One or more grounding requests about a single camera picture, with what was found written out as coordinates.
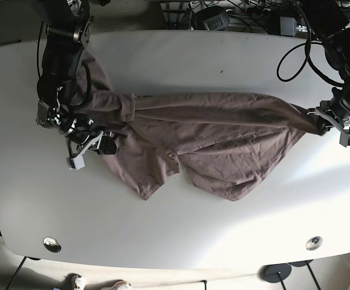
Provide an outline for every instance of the brown shirt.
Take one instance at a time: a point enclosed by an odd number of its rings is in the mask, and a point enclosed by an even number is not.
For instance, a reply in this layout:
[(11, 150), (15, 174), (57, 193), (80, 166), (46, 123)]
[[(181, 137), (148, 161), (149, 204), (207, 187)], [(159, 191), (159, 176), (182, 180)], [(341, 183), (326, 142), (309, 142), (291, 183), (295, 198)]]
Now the brown shirt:
[[(306, 110), (276, 97), (249, 93), (137, 97), (110, 90), (87, 54), (92, 103), (81, 112), (116, 132), (118, 151), (104, 155), (111, 172), (143, 199), (185, 165), (193, 184), (230, 201), (257, 186), (305, 134), (321, 135)], [(80, 69), (79, 93), (86, 74)]]

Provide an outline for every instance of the white table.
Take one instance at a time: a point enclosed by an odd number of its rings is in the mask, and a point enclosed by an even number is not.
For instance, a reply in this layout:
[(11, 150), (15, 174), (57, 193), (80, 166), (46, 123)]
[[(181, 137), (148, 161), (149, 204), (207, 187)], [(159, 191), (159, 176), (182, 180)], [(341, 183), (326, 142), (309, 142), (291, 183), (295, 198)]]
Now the white table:
[[(244, 33), (139, 31), (93, 36), (91, 49), (116, 91), (264, 92), (304, 107), (330, 99), (309, 68), (281, 83), (276, 67), (301, 40)], [(36, 42), (0, 47), (0, 227), (16, 254), (144, 268), (240, 268), (350, 252), (350, 148), (336, 130), (305, 135), (249, 195), (230, 202), (191, 185), (184, 171), (148, 201), (112, 176), (101, 157), (69, 171), (65, 140), (35, 123)], [(313, 61), (337, 80), (320, 47)], [(287, 59), (284, 77), (303, 51)], [(315, 251), (305, 248), (323, 238)], [(47, 251), (45, 237), (62, 245)]]

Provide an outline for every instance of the metal bracket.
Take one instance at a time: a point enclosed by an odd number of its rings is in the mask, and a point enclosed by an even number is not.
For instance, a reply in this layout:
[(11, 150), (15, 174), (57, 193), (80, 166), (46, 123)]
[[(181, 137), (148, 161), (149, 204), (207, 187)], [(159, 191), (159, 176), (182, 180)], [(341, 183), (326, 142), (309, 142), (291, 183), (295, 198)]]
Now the metal bracket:
[(350, 129), (344, 129), (344, 127), (341, 124), (339, 124), (335, 119), (326, 114), (326, 112), (321, 107), (316, 107), (315, 112), (317, 115), (330, 122), (337, 130), (340, 131), (340, 144), (342, 146), (350, 146)]
[(85, 166), (85, 161), (83, 160), (83, 154), (90, 149), (90, 147), (93, 147), (93, 149), (99, 149), (101, 139), (103, 136), (103, 131), (99, 131), (97, 136), (94, 138), (88, 139), (85, 143), (79, 146), (77, 153), (73, 153), (73, 157), (68, 157), (67, 164), (69, 169), (76, 169), (79, 170)]

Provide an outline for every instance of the floor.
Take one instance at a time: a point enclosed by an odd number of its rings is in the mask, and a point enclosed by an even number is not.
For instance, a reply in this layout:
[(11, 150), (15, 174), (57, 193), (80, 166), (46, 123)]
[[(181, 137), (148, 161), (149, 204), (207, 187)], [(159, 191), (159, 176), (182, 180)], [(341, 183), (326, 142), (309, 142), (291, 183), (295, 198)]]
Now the floor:
[[(350, 254), (345, 255), (350, 262)], [(5, 289), (16, 267), (23, 257), (11, 253), (0, 237), (0, 289)], [(347, 290), (350, 271), (339, 257), (314, 260), (312, 269), (323, 290)], [(209, 270), (160, 270), (111, 268), (103, 266), (78, 265), (48, 260), (25, 262), (11, 290), (46, 290), (58, 287), (70, 289), (70, 278), (80, 274), (88, 279), (88, 290), (100, 290), (112, 281), (124, 279), (141, 290), (203, 290), (201, 280), (208, 280), (208, 290), (253, 289), (280, 290), (280, 284), (261, 281), (256, 272), (244, 273), (234, 269)], [(285, 281), (287, 289), (315, 289), (306, 268), (293, 268)]]

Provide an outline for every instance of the black electronic device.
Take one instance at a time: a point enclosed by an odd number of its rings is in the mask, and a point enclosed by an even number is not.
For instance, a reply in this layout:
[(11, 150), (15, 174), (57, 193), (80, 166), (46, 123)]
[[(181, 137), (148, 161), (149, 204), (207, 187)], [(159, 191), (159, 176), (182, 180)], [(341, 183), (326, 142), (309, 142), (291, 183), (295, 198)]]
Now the black electronic device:
[(223, 7), (211, 6), (198, 11), (193, 22), (195, 30), (225, 30), (230, 17)]

